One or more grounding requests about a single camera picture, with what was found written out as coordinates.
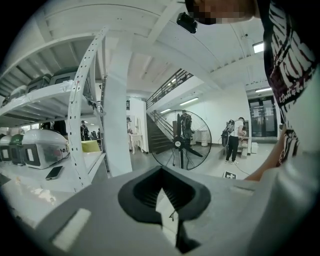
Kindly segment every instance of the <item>staircase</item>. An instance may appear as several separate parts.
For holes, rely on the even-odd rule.
[[[173,145],[172,140],[164,134],[148,114],[146,115],[146,123],[148,130],[149,152],[159,154],[171,149]]]

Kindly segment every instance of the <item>doorway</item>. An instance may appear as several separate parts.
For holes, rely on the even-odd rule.
[[[277,137],[277,115],[272,96],[249,100],[252,137]]]

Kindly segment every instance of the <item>fluorescent light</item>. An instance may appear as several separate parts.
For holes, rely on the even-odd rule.
[[[190,100],[188,100],[188,101],[186,101],[186,102],[184,102],[184,103],[181,103],[180,106],[185,105],[185,104],[188,104],[189,102],[194,102],[194,101],[196,101],[196,100],[198,100],[198,99],[199,99],[198,97],[193,98],[193,99],[190,99]]]
[[[258,43],[253,44],[252,46],[253,46],[253,50],[254,50],[255,54],[263,52],[265,49],[264,42],[258,42]]]
[[[164,113],[164,112],[168,112],[169,110],[171,110],[171,108],[168,108],[168,109],[166,109],[166,110],[164,110],[164,111],[160,112],[160,114],[162,114],[162,113]]]
[[[259,90],[255,90],[256,93],[261,93],[261,92],[266,92],[266,91],[270,91],[272,90],[270,87],[269,88],[264,88],[264,89],[259,89]]]

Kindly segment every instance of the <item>fan blade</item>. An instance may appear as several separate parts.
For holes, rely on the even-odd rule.
[[[203,157],[203,155],[202,154],[200,154],[200,153],[198,153],[197,151],[195,151],[194,149],[192,149],[191,147],[188,147],[188,146],[185,146],[184,147],[187,151],[189,151],[190,153],[192,153],[192,154],[194,154],[194,155],[196,155],[196,156],[198,156],[198,157]]]
[[[181,118],[180,118],[180,114],[177,115],[176,118],[176,125],[177,125],[177,129],[176,129],[176,135],[178,137],[181,137]]]

